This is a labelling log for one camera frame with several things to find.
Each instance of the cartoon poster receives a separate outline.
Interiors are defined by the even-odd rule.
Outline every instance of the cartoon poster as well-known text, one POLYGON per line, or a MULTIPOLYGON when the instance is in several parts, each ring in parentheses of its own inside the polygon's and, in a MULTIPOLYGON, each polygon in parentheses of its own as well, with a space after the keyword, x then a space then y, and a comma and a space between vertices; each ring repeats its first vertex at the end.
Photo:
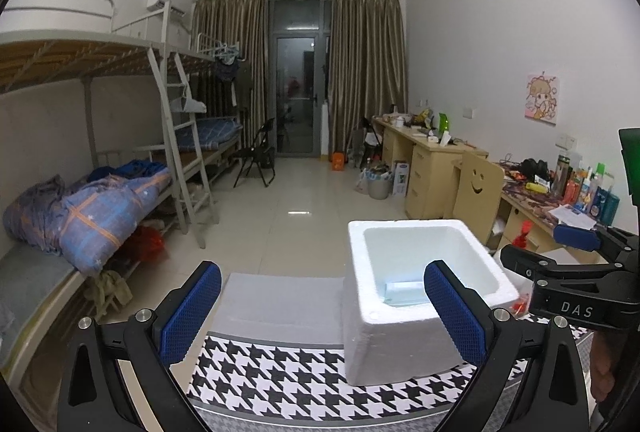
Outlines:
POLYGON ((542 73, 530 75, 527 83, 527 99, 524 115, 532 120, 556 124, 558 117, 558 92, 560 79, 542 73))

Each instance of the metal bed frame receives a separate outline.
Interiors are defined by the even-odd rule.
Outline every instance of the metal bed frame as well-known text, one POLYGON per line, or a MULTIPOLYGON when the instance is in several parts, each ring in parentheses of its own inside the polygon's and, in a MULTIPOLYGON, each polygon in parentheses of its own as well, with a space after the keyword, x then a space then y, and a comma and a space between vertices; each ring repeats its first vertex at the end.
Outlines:
MULTIPOLYGON (((132 22, 119 27, 114 27, 116 8, 113 0, 100 0, 108 4, 111 13, 76 9, 58 8, 53 6, 9 6, 5 11, 59 11, 73 14, 82 14, 103 18, 109 21, 110 32, 87 32, 79 30, 20 30, 0 34, 0 96, 31 86, 58 82, 79 78, 84 86, 84 109, 86 117, 86 130, 89 140, 89 148, 94 167, 109 164, 111 156, 122 164, 124 155, 144 155, 154 158, 164 154, 164 160, 172 175, 171 185, 165 189, 157 205, 170 196, 174 198, 177 222, 181 231, 186 234, 188 226, 184 211, 186 209, 190 218, 191 229, 201 248, 205 247, 205 241, 197 226, 196 213, 206 202, 209 204, 214 223, 218 222, 218 213, 210 194, 209 179, 206 166, 220 163, 225 157, 236 149, 239 136, 220 145, 215 152, 202 153, 194 114, 189 115, 186 123, 174 123, 174 113, 169 105, 170 89, 182 89, 187 96, 191 95, 188 83, 188 75, 203 70, 208 70, 214 63, 214 57, 210 55, 211 48, 200 47, 201 37, 198 38, 198 50, 193 51, 179 48, 168 43, 168 31, 172 22, 172 6, 169 1, 164 8, 145 14, 132 22), (147 40, 149 19, 162 18, 161 40, 159 42, 147 40), (143 23, 143 37, 134 38, 123 36, 120 33, 143 23), (162 111, 163 143, 123 150, 98 151, 95 145, 94 122, 92 113, 91 82, 94 78, 103 76, 153 76, 158 86, 162 111), (170 76, 178 76, 178 81, 169 81, 170 76), (175 131, 178 128, 192 126, 194 144, 196 147, 196 159, 183 165, 180 152, 175 140, 175 131), (200 172, 205 194, 202 199, 193 203, 186 181, 200 172)), ((125 277, 128 277, 137 265, 133 264, 125 277)), ((54 322, 62 319, 76 322, 76 313, 86 314, 87 307, 75 301, 79 289, 82 287, 84 277, 75 271, 66 278, 60 279, 60 286, 53 297, 43 301, 37 316, 29 324, 26 336, 17 344, 19 350, 15 361, 10 365, 8 372, 4 373, 9 387, 16 394, 20 392, 22 378, 28 365, 36 353, 36 349, 47 331, 54 322)))

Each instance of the door frame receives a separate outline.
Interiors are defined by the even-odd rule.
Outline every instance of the door frame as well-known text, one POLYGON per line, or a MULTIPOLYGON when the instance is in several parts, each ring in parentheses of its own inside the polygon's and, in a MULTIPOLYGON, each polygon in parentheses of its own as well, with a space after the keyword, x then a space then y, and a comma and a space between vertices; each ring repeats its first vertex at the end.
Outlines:
POLYGON ((313 120, 313 150, 307 153, 291 153, 277 152, 280 157, 320 157, 321 155, 321 137, 322 137, 322 104, 326 95, 325 90, 325 59, 326 59, 326 40, 331 35, 330 30, 324 29, 324 2, 319 1, 319 17, 318 29, 313 30, 280 30, 274 28, 275 5, 279 0, 269 0, 269 85, 268 85, 268 112, 269 118, 276 118, 273 124, 273 131, 270 135, 271 141, 277 149, 278 147, 278 120, 276 116, 276 80, 277 80, 277 61, 278 61, 278 39, 281 38, 313 38, 314 39, 314 120, 313 120))

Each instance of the air conditioner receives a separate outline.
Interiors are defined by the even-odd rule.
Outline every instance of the air conditioner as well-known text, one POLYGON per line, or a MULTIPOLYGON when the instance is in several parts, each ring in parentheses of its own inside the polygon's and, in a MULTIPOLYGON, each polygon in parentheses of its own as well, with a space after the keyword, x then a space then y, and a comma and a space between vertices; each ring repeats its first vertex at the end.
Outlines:
MULTIPOLYGON (((146 8, 149 11, 158 11, 159 9, 164 8, 164 3, 166 0, 146 0, 146 8)), ((171 6, 171 11, 173 13, 177 13, 181 17, 184 17, 185 12, 180 8, 176 8, 175 6, 171 6)))

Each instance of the orange box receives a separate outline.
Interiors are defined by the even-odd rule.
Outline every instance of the orange box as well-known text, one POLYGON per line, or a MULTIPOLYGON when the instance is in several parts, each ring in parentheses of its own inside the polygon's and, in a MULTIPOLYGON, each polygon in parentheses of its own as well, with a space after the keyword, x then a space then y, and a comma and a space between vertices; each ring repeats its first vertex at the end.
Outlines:
POLYGON ((342 152, 334 152, 331 157, 331 170, 342 172, 344 170, 344 154, 342 152))

